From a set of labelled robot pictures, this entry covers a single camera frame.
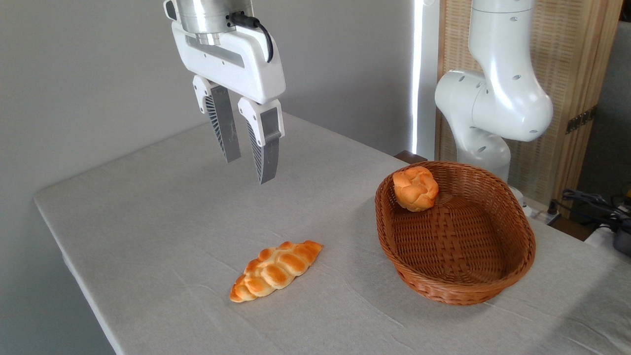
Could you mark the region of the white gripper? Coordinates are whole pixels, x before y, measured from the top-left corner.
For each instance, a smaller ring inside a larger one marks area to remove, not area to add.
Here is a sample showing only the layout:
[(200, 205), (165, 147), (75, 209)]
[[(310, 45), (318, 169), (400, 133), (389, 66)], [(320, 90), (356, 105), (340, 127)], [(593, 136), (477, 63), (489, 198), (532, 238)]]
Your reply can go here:
[(244, 96), (238, 108), (246, 119), (259, 184), (272, 180), (285, 135), (276, 100), (286, 90), (277, 47), (267, 63), (266, 37), (258, 29), (236, 27), (220, 33), (219, 44), (212, 45), (199, 43), (180, 22), (172, 22), (171, 27), (183, 65), (196, 74), (192, 85), (199, 110), (208, 115), (225, 160), (230, 163), (241, 157), (229, 89)]

